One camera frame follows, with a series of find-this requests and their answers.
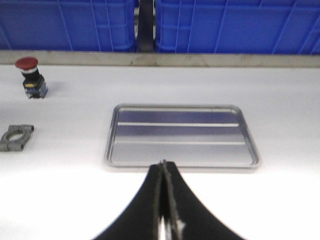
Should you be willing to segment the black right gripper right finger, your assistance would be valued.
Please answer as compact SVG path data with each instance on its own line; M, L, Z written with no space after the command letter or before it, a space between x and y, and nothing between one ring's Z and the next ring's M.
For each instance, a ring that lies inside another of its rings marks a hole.
M163 161L162 214L167 240L241 240L196 197L174 162Z

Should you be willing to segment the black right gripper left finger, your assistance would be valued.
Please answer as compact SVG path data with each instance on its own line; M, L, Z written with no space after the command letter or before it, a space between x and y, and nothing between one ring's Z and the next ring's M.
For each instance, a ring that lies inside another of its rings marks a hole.
M96 240L157 240L162 218L164 162L149 167L147 175L117 219Z

